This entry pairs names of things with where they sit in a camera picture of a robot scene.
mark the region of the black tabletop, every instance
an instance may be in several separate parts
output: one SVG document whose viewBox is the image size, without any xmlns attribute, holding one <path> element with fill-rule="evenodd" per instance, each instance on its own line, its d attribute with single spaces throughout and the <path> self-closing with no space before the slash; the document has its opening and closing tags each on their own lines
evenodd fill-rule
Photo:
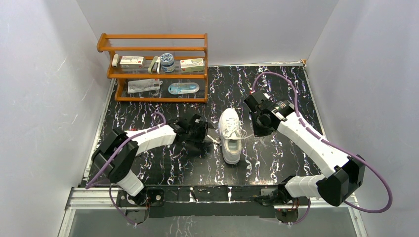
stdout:
<svg viewBox="0 0 419 237">
<path fill-rule="evenodd" d="M 167 119 L 172 119 L 191 108 L 216 128 L 221 113 L 227 108 L 234 108 L 243 122 L 242 128 L 251 134 L 251 119 L 244 99 L 249 95 L 254 78 L 266 71 L 285 75 L 294 83 L 298 90 L 300 112 L 321 132 L 302 66 L 209 67 L 209 99 L 206 104 L 116 102 L 112 96 L 98 143 L 114 127 L 131 130 L 156 125 L 151 118 L 153 112 L 161 112 Z M 276 100 L 293 100 L 292 89 L 278 77 L 266 76 L 258 84 L 257 88 L 273 95 Z M 261 139 L 251 137 L 243 140 L 242 145 L 237 165 L 226 164 L 221 148 L 216 144 L 200 152 L 190 152 L 182 144 L 173 144 L 144 152 L 135 159 L 131 169 L 148 185 L 276 184 L 292 174 L 306 176 L 320 173 L 297 145 L 278 132 Z M 89 178 L 97 171 L 98 168 L 93 165 Z"/>
</svg>

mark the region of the white shoelace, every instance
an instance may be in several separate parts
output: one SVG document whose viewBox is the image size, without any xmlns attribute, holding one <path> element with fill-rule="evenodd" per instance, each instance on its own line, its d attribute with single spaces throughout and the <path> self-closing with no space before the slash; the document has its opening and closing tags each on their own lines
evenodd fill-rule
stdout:
<svg viewBox="0 0 419 237">
<path fill-rule="evenodd" d="M 229 118 L 227 120 L 227 129 L 224 130 L 224 132 L 222 133 L 222 136 L 225 139 L 230 139 L 230 140 L 243 140 L 243 139 L 247 139 L 253 135 L 247 135 L 246 130 L 241 129 L 239 126 L 239 120 L 237 118 Z M 237 135 L 240 137 L 231 137 L 231 135 L 233 135 L 233 133 L 237 132 Z"/>
</svg>

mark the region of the white shoe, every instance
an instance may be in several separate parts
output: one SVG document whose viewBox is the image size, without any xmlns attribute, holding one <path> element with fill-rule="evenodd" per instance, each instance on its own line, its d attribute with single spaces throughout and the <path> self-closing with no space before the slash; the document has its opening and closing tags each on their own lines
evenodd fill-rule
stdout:
<svg viewBox="0 0 419 237">
<path fill-rule="evenodd" d="M 242 153 L 239 115 L 232 108 L 224 110 L 218 122 L 221 136 L 222 154 L 228 164 L 236 164 Z"/>
</svg>

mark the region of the shelf rack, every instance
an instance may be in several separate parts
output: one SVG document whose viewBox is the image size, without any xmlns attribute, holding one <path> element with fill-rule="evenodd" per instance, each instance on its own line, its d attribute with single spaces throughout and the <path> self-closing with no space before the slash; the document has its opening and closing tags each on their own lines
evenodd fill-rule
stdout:
<svg viewBox="0 0 419 237">
<path fill-rule="evenodd" d="M 184 47 L 184 46 L 167 46 L 167 47 L 142 47 L 142 46 L 132 46 L 132 43 L 128 43 L 129 40 L 138 40 L 138 39 L 166 39 L 166 40 L 204 40 L 204 45 L 202 47 Z M 125 46 L 115 46 L 113 40 L 123 40 Z M 208 100 L 208 47 L 207 47 L 207 34 L 201 35 L 108 35 L 103 33 L 97 43 L 97 51 L 103 52 L 107 51 L 110 57 L 109 68 L 106 73 L 109 79 L 115 78 L 118 82 L 117 91 L 115 93 L 116 101 L 138 101 L 138 102 L 190 102 L 190 103 L 206 103 Z M 161 51 L 161 52 L 204 52 L 203 58 L 205 62 L 205 70 L 203 72 L 191 72 L 191 73 L 181 73 L 180 71 L 180 60 L 197 58 L 197 56 L 174 56 L 176 69 L 171 73 L 164 73 L 160 69 L 161 74 L 149 74 L 147 69 L 150 65 L 153 56 L 145 56 L 146 59 L 144 68 L 142 69 L 122 69 L 122 68 L 113 68 L 112 59 L 117 51 Z M 198 79 L 205 82 L 204 95 L 202 98 L 189 98 L 189 96 L 172 96 L 172 97 L 127 97 L 124 96 L 123 90 L 125 83 L 129 79 Z"/>
</svg>

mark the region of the gray floor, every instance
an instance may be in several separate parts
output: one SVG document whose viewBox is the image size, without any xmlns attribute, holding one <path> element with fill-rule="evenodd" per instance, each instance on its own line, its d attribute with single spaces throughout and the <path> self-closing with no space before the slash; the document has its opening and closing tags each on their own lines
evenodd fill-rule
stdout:
<svg viewBox="0 0 419 237">
<path fill-rule="evenodd" d="M 348 208 L 312 208 L 303 222 L 291 228 L 257 216 L 181 216 L 147 219 L 134 229 L 115 210 L 77 210 L 70 236 L 354 237 L 356 233 Z"/>
</svg>

